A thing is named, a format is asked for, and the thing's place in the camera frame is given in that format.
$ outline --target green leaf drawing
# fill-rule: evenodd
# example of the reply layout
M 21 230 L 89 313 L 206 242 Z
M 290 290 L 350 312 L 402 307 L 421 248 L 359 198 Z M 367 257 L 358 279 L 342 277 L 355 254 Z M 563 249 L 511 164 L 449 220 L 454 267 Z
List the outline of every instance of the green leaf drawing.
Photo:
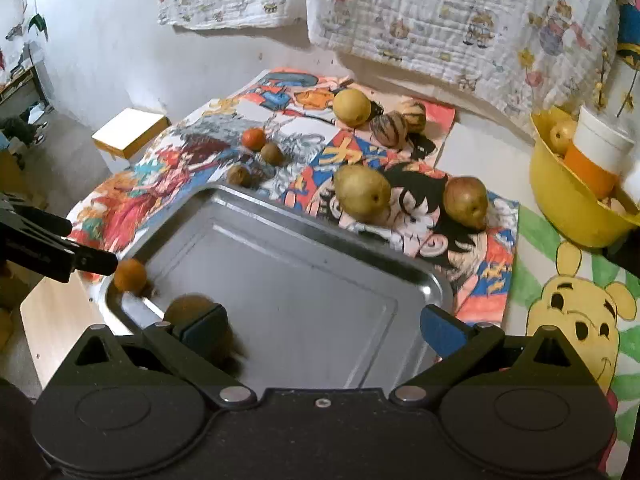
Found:
M 612 264 L 609 260 L 599 254 L 591 255 L 591 272 L 593 272 L 593 283 L 597 286 L 607 286 L 616 279 L 620 267 Z
M 516 254 L 515 264 L 513 266 L 513 275 L 511 277 L 511 299 L 516 303 L 527 308 L 536 301 L 542 293 L 542 285 L 529 269 L 522 263 Z
M 546 219 L 536 215 L 522 204 L 520 205 L 518 230 L 520 236 L 524 236 L 531 245 L 552 262 L 556 260 L 560 235 Z
M 31 18 L 27 31 L 31 30 L 31 27 L 33 27 L 33 25 L 35 25 L 40 32 L 44 32 L 44 37 L 46 38 L 47 41 L 49 41 L 49 33 L 47 31 L 47 22 L 44 21 L 44 18 L 40 14 L 35 14 L 34 17 Z
M 613 378 L 611 389 L 618 400 L 636 400 L 640 397 L 640 374 L 618 375 Z
M 640 298 L 640 280 L 631 272 L 626 273 L 626 288 L 634 295 L 634 298 Z
M 636 429 L 636 416 L 638 416 L 638 404 L 634 404 L 625 413 L 616 417 L 616 429 L 618 430 L 618 440 L 626 442 L 631 446 Z
M 620 332 L 620 351 L 640 363 L 640 325 Z

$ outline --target floor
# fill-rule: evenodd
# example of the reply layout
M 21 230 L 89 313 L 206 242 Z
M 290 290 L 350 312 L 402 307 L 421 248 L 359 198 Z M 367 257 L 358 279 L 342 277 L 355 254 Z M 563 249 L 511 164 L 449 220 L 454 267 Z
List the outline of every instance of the floor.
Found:
M 47 211 L 65 217 L 71 208 L 105 180 L 110 172 L 95 149 L 93 132 L 57 111 L 44 115 L 46 140 L 24 155 L 23 175 L 34 192 L 46 197 Z M 0 377 L 35 399 L 42 390 L 22 328 L 14 310 L 15 332 L 0 352 Z

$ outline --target colorful cartoon poster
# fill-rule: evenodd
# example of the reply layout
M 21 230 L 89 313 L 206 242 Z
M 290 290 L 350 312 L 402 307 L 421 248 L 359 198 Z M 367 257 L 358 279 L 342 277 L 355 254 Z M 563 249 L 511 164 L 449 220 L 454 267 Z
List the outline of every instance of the colorful cartoon poster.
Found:
M 519 231 L 505 330 L 531 335 L 543 324 L 562 330 L 616 414 L 600 469 L 619 479 L 640 404 L 640 280 L 563 240 L 524 206 Z
M 224 179 L 234 164 L 250 171 L 259 194 L 277 199 L 340 132 L 330 103 L 341 84 L 345 82 L 338 78 L 277 69 L 263 72 L 236 96 L 211 100 L 158 136 L 131 171 L 107 179 L 79 203 L 68 215 L 74 225 L 71 237 L 124 254 L 152 222 L 163 221 L 181 197 Z M 392 99 L 374 91 L 369 95 L 383 103 Z M 440 121 L 430 128 L 442 134 L 434 134 L 433 141 L 422 136 L 419 145 L 401 155 L 422 161 L 437 157 L 454 111 L 431 104 L 428 110 Z M 271 166 L 242 146 L 242 133 L 252 127 L 263 128 L 279 145 L 286 164 Z M 370 138 L 365 130 L 356 135 Z
M 345 88 L 363 92 L 379 112 L 396 110 L 400 103 L 407 100 L 422 103 L 426 110 L 427 125 L 421 134 L 409 134 L 400 155 L 411 160 L 421 160 L 429 166 L 435 165 L 442 144 L 453 126 L 456 111 L 452 107 L 409 96 L 378 92 L 348 78 L 315 76 L 289 68 L 277 68 L 264 74 L 235 97 L 286 116 L 323 121 L 349 130 L 357 137 L 382 147 L 371 135 L 368 123 L 353 130 L 336 118 L 331 106 L 335 95 Z
M 342 211 L 333 183 L 334 172 L 342 164 L 366 164 L 385 175 L 392 187 L 385 225 L 362 224 Z M 341 130 L 291 184 L 282 201 L 435 264 L 452 285 L 459 319 L 500 324 L 511 286 L 518 203 L 490 193 L 486 231 L 465 228 L 444 211 L 442 197 L 448 178 L 420 160 Z

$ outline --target metal tray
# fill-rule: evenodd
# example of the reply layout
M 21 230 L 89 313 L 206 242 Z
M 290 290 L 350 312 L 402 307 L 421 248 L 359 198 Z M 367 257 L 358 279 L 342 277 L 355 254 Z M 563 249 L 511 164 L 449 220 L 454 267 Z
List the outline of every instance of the metal tray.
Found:
M 190 293 L 225 306 L 243 348 L 236 376 L 258 395 L 268 386 L 388 392 L 433 363 L 420 311 L 450 312 L 452 292 L 429 264 L 219 184 L 173 210 L 127 256 L 146 265 L 152 307 L 164 312 Z M 112 277 L 98 301 L 133 332 L 159 320 Z

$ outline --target white wall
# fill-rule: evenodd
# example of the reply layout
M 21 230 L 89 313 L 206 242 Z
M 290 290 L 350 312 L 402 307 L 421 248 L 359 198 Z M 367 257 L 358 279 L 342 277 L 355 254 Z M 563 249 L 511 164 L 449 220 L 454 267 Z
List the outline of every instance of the white wall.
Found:
M 156 0 L 36 1 L 49 41 L 35 28 L 29 38 L 44 56 L 36 66 L 45 91 L 94 129 L 131 105 L 180 120 L 278 65 L 346 73 L 333 53 L 311 47 L 304 25 L 196 33 L 158 25 Z

